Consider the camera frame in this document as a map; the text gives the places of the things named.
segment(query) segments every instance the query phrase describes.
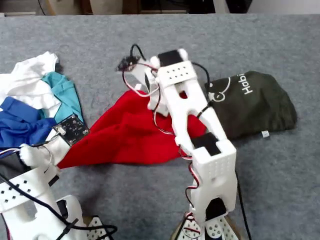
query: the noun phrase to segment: teal cloth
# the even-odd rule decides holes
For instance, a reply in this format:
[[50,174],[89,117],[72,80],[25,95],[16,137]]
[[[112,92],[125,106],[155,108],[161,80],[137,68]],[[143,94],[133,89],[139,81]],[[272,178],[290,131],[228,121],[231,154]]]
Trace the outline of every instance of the teal cloth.
[[56,113],[54,120],[60,123],[72,114],[76,114],[83,122],[81,106],[73,81],[57,72],[49,72],[42,80],[50,85],[52,93],[61,101],[61,106]]

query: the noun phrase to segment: white 3d-printed robot arm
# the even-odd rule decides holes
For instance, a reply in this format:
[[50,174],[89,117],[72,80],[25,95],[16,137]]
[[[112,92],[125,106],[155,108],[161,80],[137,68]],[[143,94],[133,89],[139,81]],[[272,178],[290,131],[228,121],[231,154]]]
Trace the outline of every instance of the white 3d-printed robot arm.
[[[192,167],[199,181],[193,185],[195,189],[191,190],[190,212],[197,224],[200,226],[200,239],[205,239],[204,234],[206,226],[210,222],[225,216],[235,208],[237,194],[237,177],[235,173],[236,149],[227,139],[222,125],[212,107],[205,107],[208,102],[198,83],[197,74],[193,64],[188,60],[188,54],[184,49],[168,52],[170,57],[180,57],[180,61],[171,64],[163,64],[163,57],[167,53],[162,53],[151,58],[151,66],[157,69],[156,76],[148,74],[150,68],[143,66],[145,75],[139,81],[145,84],[145,78],[149,79],[152,85],[158,84],[161,94],[161,110],[157,112],[166,116],[168,112],[172,118],[172,128],[175,134],[175,143],[183,151],[192,156]],[[185,92],[186,98],[180,97],[180,93]],[[151,95],[148,108],[153,110],[158,101],[158,95]],[[187,132],[188,115],[199,116],[199,120],[212,133],[216,141],[212,141],[219,153],[211,155],[208,150],[202,146],[197,147]]]

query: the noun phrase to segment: circuit board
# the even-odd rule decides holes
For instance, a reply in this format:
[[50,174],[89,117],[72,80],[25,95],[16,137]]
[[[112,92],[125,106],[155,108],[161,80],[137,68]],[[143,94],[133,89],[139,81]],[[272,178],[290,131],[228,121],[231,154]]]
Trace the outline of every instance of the circuit board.
[[53,129],[60,134],[70,147],[89,134],[89,128],[75,114],[53,126]]

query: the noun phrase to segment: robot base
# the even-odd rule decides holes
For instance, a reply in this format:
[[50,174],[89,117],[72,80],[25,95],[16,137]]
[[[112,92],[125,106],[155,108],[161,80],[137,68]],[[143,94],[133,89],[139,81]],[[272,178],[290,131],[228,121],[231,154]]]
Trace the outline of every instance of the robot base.
[[207,221],[202,234],[189,229],[198,231],[200,227],[184,217],[170,240],[246,240],[227,216]]

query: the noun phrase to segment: white label tag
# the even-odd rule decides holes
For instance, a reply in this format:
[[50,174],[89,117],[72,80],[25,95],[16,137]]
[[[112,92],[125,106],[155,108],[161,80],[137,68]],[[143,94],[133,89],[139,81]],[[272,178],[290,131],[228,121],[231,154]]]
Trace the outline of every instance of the white label tag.
[[262,131],[262,137],[265,139],[267,137],[270,137],[269,131]]

